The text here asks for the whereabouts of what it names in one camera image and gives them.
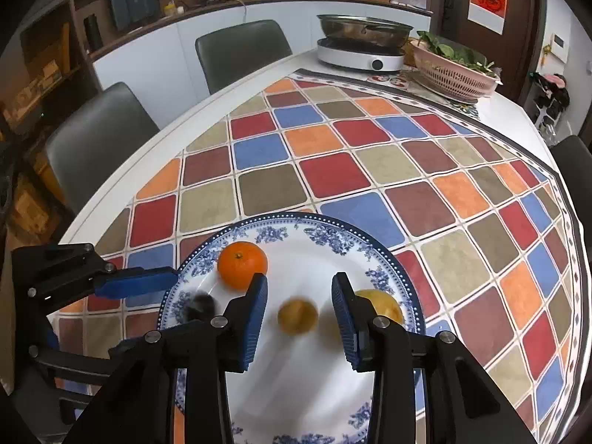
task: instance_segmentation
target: blurry fruit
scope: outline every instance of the blurry fruit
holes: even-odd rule
[[[389,317],[390,320],[393,320],[401,325],[403,325],[405,322],[401,307],[394,297],[389,293],[386,293],[383,290],[364,289],[356,291],[356,295],[365,297],[370,302],[372,302],[372,305],[374,305],[374,310],[379,316]]]
[[[253,274],[267,272],[267,257],[251,242],[234,242],[224,248],[218,258],[218,273],[226,285],[247,290]]]
[[[319,320],[319,313],[312,302],[304,299],[290,299],[277,312],[277,323],[289,336],[304,334]]]

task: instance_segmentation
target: table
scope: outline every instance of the table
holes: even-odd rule
[[[555,442],[588,364],[590,271],[548,149],[499,94],[478,121],[366,76],[308,52],[221,90],[132,155],[63,243],[97,243],[118,267],[174,267],[245,216],[349,221],[405,267],[427,333],[459,335],[539,442]],[[64,350],[106,357],[155,327],[161,299],[90,296],[54,327]],[[421,386],[416,401],[423,442]]]

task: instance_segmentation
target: screw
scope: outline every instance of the screw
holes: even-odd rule
[[[157,330],[150,330],[146,334],[144,334],[144,340],[149,343],[153,344],[158,342],[161,339],[162,334]]]
[[[212,324],[212,327],[215,327],[216,329],[222,329],[223,327],[226,327],[226,324],[228,324],[228,319],[226,319],[224,316],[215,316],[211,321],[209,321],[209,323]]]
[[[379,329],[386,329],[388,326],[391,325],[391,321],[388,317],[376,316],[372,320],[372,324],[377,326]]]
[[[456,339],[457,337],[448,330],[440,332],[440,340],[446,344],[452,344]]]

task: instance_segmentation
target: white table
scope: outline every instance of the white table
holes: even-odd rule
[[[185,112],[138,149],[89,200],[67,230],[61,243],[96,243],[121,209],[189,142],[252,96],[299,69],[360,80],[366,80],[367,77],[367,74],[335,67],[328,68],[316,59],[314,51],[307,51],[280,60],[242,78]],[[518,143],[554,170],[558,170],[543,139],[522,108],[498,93],[480,99],[477,108],[482,123]],[[590,281],[590,269],[582,269],[582,272],[584,271]],[[584,369],[587,368],[589,357],[590,342],[587,342],[583,356]]]

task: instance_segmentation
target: colorful checkered tablecloth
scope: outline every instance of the colorful checkered tablecloth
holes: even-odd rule
[[[187,142],[96,248],[118,268],[178,267],[229,223],[287,209],[353,223],[388,247],[427,333],[460,336],[535,437],[551,440],[573,407],[588,316],[578,223],[550,168],[451,108],[301,71]],[[156,327],[161,299],[69,305],[55,325],[61,348],[107,357]],[[422,443],[421,385],[416,402]]]

